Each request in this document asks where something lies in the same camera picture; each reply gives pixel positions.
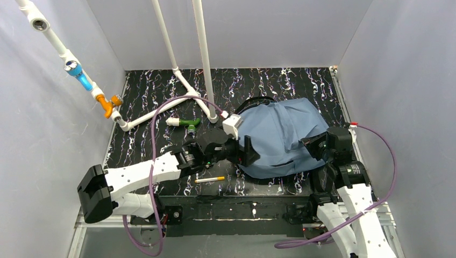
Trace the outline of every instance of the blue bag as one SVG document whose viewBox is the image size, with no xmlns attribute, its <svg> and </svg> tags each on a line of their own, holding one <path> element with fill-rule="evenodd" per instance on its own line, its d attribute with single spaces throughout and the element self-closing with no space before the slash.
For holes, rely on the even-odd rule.
<svg viewBox="0 0 456 258">
<path fill-rule="evenodd" d="M 240 144 L 243 146 L 244 136 L 249 135 L 252 147 L 261 156 L 252 165 L 239 167 L 249 176 L 263 179 L 323 166 L 324 161 L 312 158 L 300 142 L 302 138 L 324 133 L 328 128 L 312 103 L 306 98 L 280 102 L 268 98 L 267 102 L 266 105 L 257 101 L 247 108 L 244 103 L 240 107 L 243 109 L 237 110 L 244 120 L 238 128 Z"/>
</svg>

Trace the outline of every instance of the blue pipe fitting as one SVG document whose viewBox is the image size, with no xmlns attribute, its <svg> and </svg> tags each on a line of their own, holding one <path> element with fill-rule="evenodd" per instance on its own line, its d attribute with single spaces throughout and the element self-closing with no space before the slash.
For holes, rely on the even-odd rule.
<svg viewBox="0 0 456 258">
<path fill-rule="evenodd" d="M 68 61 L 65 63 L 64 70 L 73 77 L 75 77 L 85 88 L 86 91 L 92 90 L 94 87 L 90 84 L 86 75 L 82 72 L 82 66 L 76 61 Z"/>
</svg>

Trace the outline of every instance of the marker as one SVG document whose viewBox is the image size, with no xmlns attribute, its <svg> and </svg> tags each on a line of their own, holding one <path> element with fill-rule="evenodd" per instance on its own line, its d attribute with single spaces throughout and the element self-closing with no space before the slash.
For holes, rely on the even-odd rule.
<svg viewBox="0 0 456 258">
<path fill-rule="evenodd" d="M 197 180 L 195 180 L 195 183 L 199 184 L 199 183 L 220 181 L 220 180 L 225 180 L 225 177 L 219 176 L 219 177 L 213 177 L 213 178 L 197 179 Z"/>
</svg>

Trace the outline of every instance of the black strap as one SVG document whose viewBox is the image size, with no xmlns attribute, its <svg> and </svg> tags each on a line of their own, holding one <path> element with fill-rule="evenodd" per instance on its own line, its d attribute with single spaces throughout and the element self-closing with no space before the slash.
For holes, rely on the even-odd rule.
<svg viewBox="0 0 456 258">
<path fill-rule="evenodd" d="M 276 101 L 273 98 L 268 97 L 268 96 L 260 96 L 260 97 L 249 98 L 249 99 L 245 100 L 241 104 L 241 106 L 239 106 L 234 111 L 234 113 L 235 114 L 240 114 L 240 113 L 246 111 L 247 109 L 253 108 L 254 106 L 258 106 L 260 104 L 269 104 L 269 103 L 272 103 L 272 102 L 276 102 Z"/>
</svg>

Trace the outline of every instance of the black marble table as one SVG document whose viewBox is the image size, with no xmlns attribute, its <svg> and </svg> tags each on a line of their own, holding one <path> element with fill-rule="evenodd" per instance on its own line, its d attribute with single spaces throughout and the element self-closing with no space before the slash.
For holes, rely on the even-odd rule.
<svg viewBox="0 0 456 258">
<path fill-rule="evenodd" d="M 308 98 L 320 111 L 329 126 L 344 123 L 342 110 L 328 68 L 252 68 L 214 69 L 211 71 L 215 102 L 226 111 L 234 111 L 244 100 L 258 95 L 270 96 L 277 101 L 292 98 Z M 183 70 L 190 85 L 205 93 L 204 76 L 201 69 Z M 138 70 L 127 73 L 127 85 L 120 113 L 128 121 L 151 112 L 159 104 L 174 96 L 186 93 L 185 87 L 171 70 Z M 171 146 L 184 143 L 190 136 L 184 127 L 167 126 L 168 117 L 185 120 L 201 118 L 197 137 L 208 128 L 220 126 L 210 124 L 195 101 L 185 101 L 159 116 L 155 126 L 158 153 Z M 106 159 L 106 168 L 119 168 L 149 160 L 151 149 L 151 121 L 123 132 L 118 126 L 114 130 Z M 224 181 L 195 184 L 197 178 L 225 176 Z M 161 196 L 308 196 L 312 193 L 309 172 L 286 177 L 258 180 L 251 178 L 227 161 L 188 178 L 162 182 L 155 192 Z M 139 189 L 137 193 L 146 193 Z"/>
</svg>

